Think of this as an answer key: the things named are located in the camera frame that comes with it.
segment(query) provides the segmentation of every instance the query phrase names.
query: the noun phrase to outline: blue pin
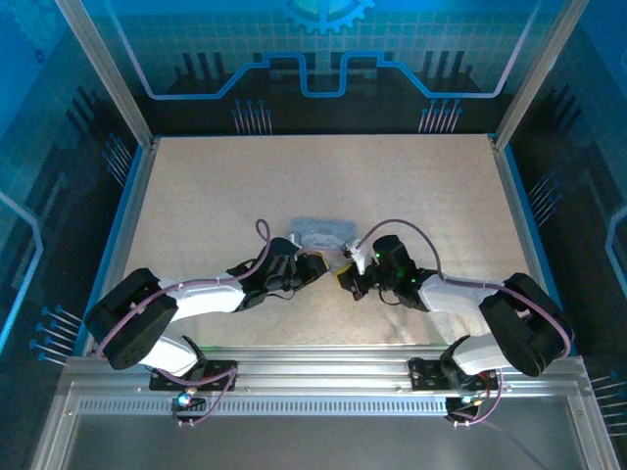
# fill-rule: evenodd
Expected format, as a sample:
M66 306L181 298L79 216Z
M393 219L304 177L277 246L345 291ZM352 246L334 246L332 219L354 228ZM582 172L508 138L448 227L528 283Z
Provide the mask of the blue pin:
M52 357L48 357L46 354L44 354L43 352L40 352L37 355L37 360L39 360L40 362L43 362L45 360L47 360L48 362L54 362L55 364L59 364L59 365L65 365L64 362L61 362L60 360L57 359L53 359Z
M68 333L69 335L72 335L72 336L77 336L74 331L69 330L68 328L65 328L65 327L61 326L55 320L50 320L50 328L52 328L53 330L65 331L66 333Z

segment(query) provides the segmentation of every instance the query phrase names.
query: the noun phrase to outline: aluminum frame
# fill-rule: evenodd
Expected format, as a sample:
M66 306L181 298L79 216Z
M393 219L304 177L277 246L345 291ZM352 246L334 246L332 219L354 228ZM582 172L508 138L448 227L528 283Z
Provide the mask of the aluminum frame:
M536 94L540 90L545 78L555 65L555 61L561 53L561 49L566 44L570 33L579 22L590 0L566 0L565 5L555 19L554 25L549 32L549 39L536 57L525 76L522 85L516 91L511 104L506 110L503 120L497 129L497 150L502 152L514 131L527 113Z
M98 73L133 136L144 148L153 135L121 76L114 58L80 0L55 0L87 59Z
M427 410L427 414L445 414L438 403L444 397L458 394L450 391L413 392L406 361L416 356L437 358L443 350L443 347L428 346L222 348L208 352L207 356L239 361L237 387L223 403L223 414L302 415L303 406L298 403L311 402L311 399L331 403L331 406L310 409L307 415L346 414L346 405L344 409L332 410L331 407L336 406L335 403L367 399L380 405L360 409L361 415L420 416L425 415L424 407L422 411L412 411L411 403L428 405L433 402L435 407ZM504 398L507 400L567 398L588 468L620 468L581 358L554 362L540 378L524 376L514 369L506 369L504 377ZM141 366L114 371L108 362L95 357L70 358L31 469L63 468L70 457L78 416L169 415L169 404L176 393L151 392L147 388L149 380L150 372ZM263 399L280 403L281 412L269 406L260 410L259 406L246 405Z

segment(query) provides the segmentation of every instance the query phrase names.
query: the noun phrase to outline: gray object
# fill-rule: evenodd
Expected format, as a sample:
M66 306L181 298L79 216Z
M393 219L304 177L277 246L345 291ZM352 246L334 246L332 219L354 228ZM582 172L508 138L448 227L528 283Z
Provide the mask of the gray object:
M357 225L340 219L293 218L288 238L306 253L322 254L331 272L336 272L351 261L343 249L357 238Z

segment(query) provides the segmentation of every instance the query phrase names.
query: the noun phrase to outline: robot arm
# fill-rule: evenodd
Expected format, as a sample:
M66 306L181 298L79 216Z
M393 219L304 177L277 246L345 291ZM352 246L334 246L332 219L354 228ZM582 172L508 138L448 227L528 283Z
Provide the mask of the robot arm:
M337 274L341 287L350 291L356 301L375 288L392 291L409 308L481 315L486 320L491 333L461 338L442 355L443 373L454 383L507 366L537 377L564 351L564 338L555 326L511 293L533 301L565 331L568 340L572 339L572 330L561 318L557 305L526 274L516 273L506 281L481 285L416 267L396 235L373 243L375 258L365 255L367 248L359 246L348 247L353 262Z
M185 287L155 298L135 315L104 348L112 367L126 369L135 364L156 367L177 377L195 379L202 376L204 356L191 340L188 345L164 336L174 321L208 312L240 311L261 304L272 291L298 292L327 271L321 256L299 255L299 247L284 238L270 241L267 256L259 269L239 281L249 270L251 261L227 269L213 285L186 282ZM160 292L176 281L160 279L149 269L137 269L93 307L85 317L85 324L97 342L102 342L112 328L140 302Z

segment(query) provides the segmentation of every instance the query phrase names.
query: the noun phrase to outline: enclosure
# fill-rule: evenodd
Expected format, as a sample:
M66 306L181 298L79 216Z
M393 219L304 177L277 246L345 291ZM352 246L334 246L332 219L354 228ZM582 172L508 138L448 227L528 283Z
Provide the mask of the enclosure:
M625 2L0 12L6 468L532 468L527 452L547 468L624 465ZM259 217L276 236L294 217L351 220L361 236L404 218L447 274L536 279L576 351L538 379L504 372L488 422L524 450L411 411L445 397L413 394L407 359L486 333L482 318L355 303L332 276L290 302L170 326L241 364L227 405L191 433L148 371L93 357L82 319L125 275L216 276L259 253ZM410 230L386 233L433 267Z

